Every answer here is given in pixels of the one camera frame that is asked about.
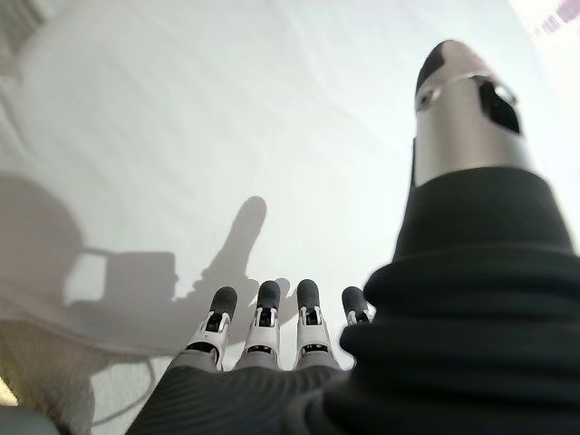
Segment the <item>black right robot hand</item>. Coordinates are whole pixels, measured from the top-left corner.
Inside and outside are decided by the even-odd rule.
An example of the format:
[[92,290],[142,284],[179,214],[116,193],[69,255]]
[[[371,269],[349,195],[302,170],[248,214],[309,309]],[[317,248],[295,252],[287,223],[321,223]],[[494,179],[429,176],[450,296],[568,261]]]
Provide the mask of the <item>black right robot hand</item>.
[[223,288],[130,433],[576,434],[579,259],[500,88],[459,41],[422,65],[393,259],[343,292],[351,370],[304,280],[295,368],[276,366],[279,294],[266,282],[236,369],[220,371],[236,306]]

